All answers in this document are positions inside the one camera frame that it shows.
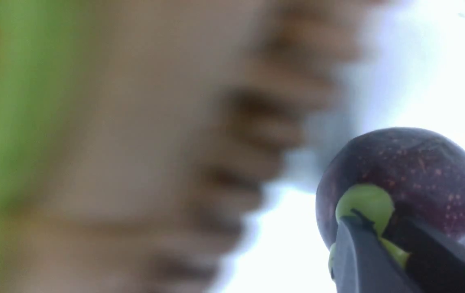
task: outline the plum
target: plum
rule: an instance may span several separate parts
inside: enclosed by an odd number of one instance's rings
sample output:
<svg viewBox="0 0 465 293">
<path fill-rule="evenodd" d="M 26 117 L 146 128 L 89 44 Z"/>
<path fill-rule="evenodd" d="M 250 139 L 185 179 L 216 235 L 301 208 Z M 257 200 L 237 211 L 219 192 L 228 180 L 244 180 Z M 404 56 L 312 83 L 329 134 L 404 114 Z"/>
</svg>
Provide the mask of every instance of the plum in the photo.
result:
<svg viewBox="0 0 465 293">
<path fill-rule="evenodd" d="M 316 194 L 323 241 L 335 243 L 335 208 L 357 184 L 385 189 L 394 205 L 407 207 L 446 236 L 465 245 L 465 150 L 421 128 L 394 127 L 356 137 L 325 170 Z"/>
</svg>

